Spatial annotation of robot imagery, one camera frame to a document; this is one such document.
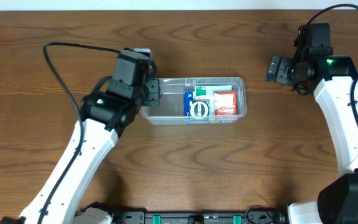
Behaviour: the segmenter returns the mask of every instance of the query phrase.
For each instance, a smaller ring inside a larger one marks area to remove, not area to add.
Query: wooden table
[[[248,112],[236,124],[152,126],[138,115],[96,172],[91,202],[157,210],[245,210],[314,200],[337,179],[328,127],[313,96],[264,82],[273,55],[291,57],[316,11],[0,12],[0,219],[39,192],[75,114],[42,55],[53,40],[154,51],[158,76],[241,77]],[[336,55],[358,68],[358,12],[332,11]],[[76,100],[111,75],[117,55],[51,47]]]

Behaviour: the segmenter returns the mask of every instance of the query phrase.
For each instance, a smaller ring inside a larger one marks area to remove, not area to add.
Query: wood grain surface
[[[316,11],[0,12],[0,219],[16,217],[66,148],[75,114],[42,55],[44,43],[147,47],[158,76],[241,77],[236,124],[152,126],[138,115],[96,172],[80,207],[245,210],[317,198],[337,179],[336,156],[313,96],[264,82],[273,55],[291,57],[297,27]],[[358,12],[332,11],[336,55],[358,68]],[[114,70],[116,54],[51,47],[77,101]]]

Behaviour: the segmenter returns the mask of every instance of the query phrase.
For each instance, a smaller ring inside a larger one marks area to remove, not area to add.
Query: clear plastic container
[[[184,92],[195,86],[231,85],[237,92],[237,115],[185,116]],[[154,125],[230,124],[247,113],[246,89],[242,78],[160,78],[159,107],[142,108],[142,116]]]

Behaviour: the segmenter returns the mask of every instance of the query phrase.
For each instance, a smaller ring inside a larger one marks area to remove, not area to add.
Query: white wall
[[[358,0],[0,0],[5,10],[323,9]]]

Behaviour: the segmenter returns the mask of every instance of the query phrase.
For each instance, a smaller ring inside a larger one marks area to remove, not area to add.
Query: white background
[[[348,0],[0,0],[3,10],[323,9]]]

